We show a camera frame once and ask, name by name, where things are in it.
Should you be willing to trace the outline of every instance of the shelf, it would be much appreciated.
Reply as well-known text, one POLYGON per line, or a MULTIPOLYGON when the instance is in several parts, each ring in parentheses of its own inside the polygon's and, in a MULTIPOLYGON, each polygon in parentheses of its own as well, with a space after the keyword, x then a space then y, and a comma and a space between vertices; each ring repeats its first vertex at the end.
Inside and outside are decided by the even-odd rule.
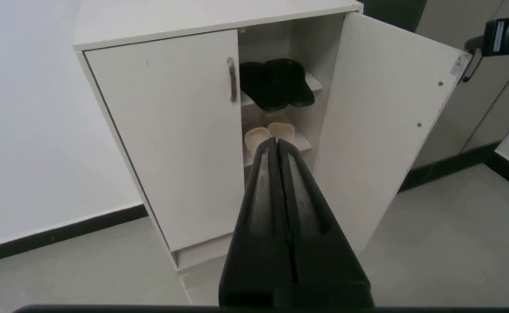
MULTIPOLYGON (((301 134, 299 129, 291 122, 289 117, 285 116, 285 119, 287 120, 287 123, 291 123, 295 127, 295 135, 294 135, 294 142, 293 145, 297 147, 299 152, 311 150, 313 146, 310 144, 310 142, 301 134)), ((243 142, 243 166, 247 167, 253 164, 253 158, 250 154, 248 154, 247 147, 245 146, 245 143, 243 142)))
MULTIPOLYGON (((322 90, 321 82, 319 82, 316 78, 314 78, 314 76, 312 74, 310 74, 309 72, 305 73, 305 80, 307 81, 308 87, 313 92, 317 91, 317 90, 322 90)), ((247 105, 251 105, 251 104, 255 104, 253 99, 251 99, 251 97, 247 96, 246 93, 241 91, 241 106, 247 106, 247 105)))

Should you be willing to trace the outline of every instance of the floor tile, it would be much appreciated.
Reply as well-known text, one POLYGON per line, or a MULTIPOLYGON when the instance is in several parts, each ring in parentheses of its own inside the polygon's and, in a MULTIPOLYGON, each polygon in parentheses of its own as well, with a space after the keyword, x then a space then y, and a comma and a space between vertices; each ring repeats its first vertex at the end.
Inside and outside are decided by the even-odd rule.
MULTIPOLYGON (((399 194, 359 260, 378 306, 509 306, 509 183, 479 165, 399 194)), ((178 276, 144 218, 0 260, 0 313, 31 303, 217 305, 223 264, 178 276)))
POLYGON ((493 281, 485 281, 445 303, 449 307, 509 307, 509 296, 493 281))

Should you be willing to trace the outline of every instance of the white cabinet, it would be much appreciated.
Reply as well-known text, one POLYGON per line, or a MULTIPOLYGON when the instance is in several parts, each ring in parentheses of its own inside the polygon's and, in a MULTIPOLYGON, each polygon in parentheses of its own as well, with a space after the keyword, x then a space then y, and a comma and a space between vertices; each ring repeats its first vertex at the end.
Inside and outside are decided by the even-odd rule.
POLYGON ((98 25, 87 18, 104 12, 98 3, 82 8, 77 55, 163 248, 179 270, 226 253, 251 162, 241 127, 264 114, 239 91, 239 63, 291 57, 304 64, 315 103, 280 114, 361 252, 470 57, 364 17, 351 0, 264 0, 248 14, 249 2, 218 0, 205 9, 218 3, 235 17, 213 11, 190 27, 168 17, 114 26, 120 33, 105 24, 128 22, 141 5, 155 16, 149 5, 158 4, 111 8, 98 25))
POLYGON ((171 250, 235 226, 241 104, 230 100, 239 89, 228 58, 237 63, 237 49, 226 30, 85 53, 171 250))

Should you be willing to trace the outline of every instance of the metal handle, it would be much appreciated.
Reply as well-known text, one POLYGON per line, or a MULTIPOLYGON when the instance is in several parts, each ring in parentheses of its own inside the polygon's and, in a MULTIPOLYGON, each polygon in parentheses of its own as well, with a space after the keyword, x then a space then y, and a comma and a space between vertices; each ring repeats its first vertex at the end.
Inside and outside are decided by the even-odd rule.
POLYGON ((235 62, 232 57, 228 57, 228 68, 229 78, 231 78, 231 96, 229 96, 229 101, 234 103, 237 101, 237 77, 235 76, 235 62))

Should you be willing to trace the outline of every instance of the slipper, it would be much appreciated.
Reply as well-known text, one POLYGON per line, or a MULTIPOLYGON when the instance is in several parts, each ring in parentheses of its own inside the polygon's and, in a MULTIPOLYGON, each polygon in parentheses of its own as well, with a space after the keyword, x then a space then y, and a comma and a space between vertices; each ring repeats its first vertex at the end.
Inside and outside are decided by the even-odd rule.
POLYGON ((277 90, 274 77, 263 63, 245 62, 239 66, 241 90, 265 111, 285 109, 288 103, 277 90))
POLYGON ((305 69, 301 63, 281 58, 266 61, 264 65, 274 79, 278 98, 297 107, 314 103, 314 94, 305 80, 305 69))
POLYGON ((295 128, 290 123, 271 123, 268 126, 268 131, 271 137, 275 137, 275 141, 283 139, 291 144, 294 144, 295 128))
POLYGON ((270 131, 264 127, 257 127, 249 130, 245 134, 245 145, 248 154, 255 157, 256 148, 270 138, 270 131))

